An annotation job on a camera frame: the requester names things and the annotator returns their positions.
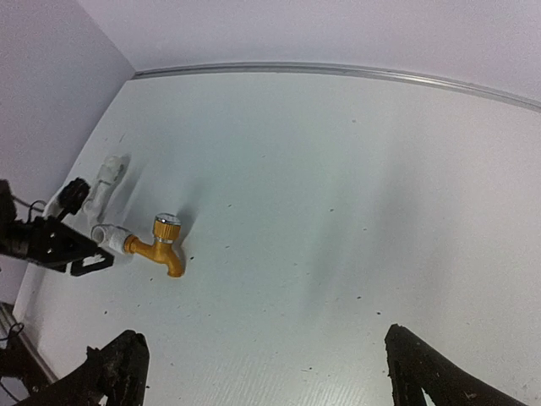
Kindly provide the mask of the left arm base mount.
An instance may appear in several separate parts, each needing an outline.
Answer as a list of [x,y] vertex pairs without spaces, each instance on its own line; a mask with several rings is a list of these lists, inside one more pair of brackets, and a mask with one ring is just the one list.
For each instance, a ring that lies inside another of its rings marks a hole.
[[25,325],[1,325],[1,405],[17,405],[57,381],[24,334]]

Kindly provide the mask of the white plastic faucet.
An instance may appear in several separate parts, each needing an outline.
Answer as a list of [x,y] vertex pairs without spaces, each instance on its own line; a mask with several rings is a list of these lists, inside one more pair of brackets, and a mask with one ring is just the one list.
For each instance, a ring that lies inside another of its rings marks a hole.
[[90,186],[82,212],[90,226],[102,222],[113,191],[120,185],[130,162],[129,155],[108,156]]

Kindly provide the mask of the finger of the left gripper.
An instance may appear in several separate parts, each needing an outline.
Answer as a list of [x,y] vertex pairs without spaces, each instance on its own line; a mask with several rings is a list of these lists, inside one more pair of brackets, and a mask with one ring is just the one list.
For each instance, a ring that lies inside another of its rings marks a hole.
[[25,226],[29,229],[25,257],[28,262],[56,272],[69,272],[74,277],[114,264],[114,255],[55,217],[36,217]]

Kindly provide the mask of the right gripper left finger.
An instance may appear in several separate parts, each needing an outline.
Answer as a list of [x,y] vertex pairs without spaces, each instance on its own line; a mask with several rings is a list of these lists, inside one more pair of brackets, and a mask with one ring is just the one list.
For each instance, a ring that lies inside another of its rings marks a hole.
[[139,406],[149,364],[145,336],[126,330],[101,349],[88,347],[82,365],[19,404]]

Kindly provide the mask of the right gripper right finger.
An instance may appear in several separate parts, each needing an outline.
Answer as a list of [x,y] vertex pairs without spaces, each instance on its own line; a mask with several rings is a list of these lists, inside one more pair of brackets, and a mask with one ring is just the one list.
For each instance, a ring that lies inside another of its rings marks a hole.
[[453,364],[404,326],[393,324],[385,351],[395,405],[520,405]]

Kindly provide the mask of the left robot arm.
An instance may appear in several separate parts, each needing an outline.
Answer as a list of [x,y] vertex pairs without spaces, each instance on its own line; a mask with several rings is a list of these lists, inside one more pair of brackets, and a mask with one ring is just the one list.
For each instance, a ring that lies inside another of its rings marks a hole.
[[59,195],[58,214],[17,218],[8,180],[1,181],[1,254],[74,277],[111,267],[114,256],[93,240],[63,223],[81,209],[90,186],[76,178]]

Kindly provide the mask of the white elbow fitting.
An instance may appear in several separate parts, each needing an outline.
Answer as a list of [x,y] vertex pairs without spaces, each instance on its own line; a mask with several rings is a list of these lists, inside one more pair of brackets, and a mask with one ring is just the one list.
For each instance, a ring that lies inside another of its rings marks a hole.
[[125,242],[132,233],[112,224],[96,224],[90,231],[91,239],[120,255],[126,255]]

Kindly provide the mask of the gold brass faucet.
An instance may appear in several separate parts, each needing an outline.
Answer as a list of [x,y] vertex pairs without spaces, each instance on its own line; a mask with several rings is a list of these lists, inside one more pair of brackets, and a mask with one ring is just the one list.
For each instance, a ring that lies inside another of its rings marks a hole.
[[181,227],[180,220],[173,214],[159,213],[153,223],[153,243],[146,244],[134,234],[130,234],[123,242],[123,251],[166,266],[169,277],[181,277],[184,275],[183,263],[173,248],[180,236]]

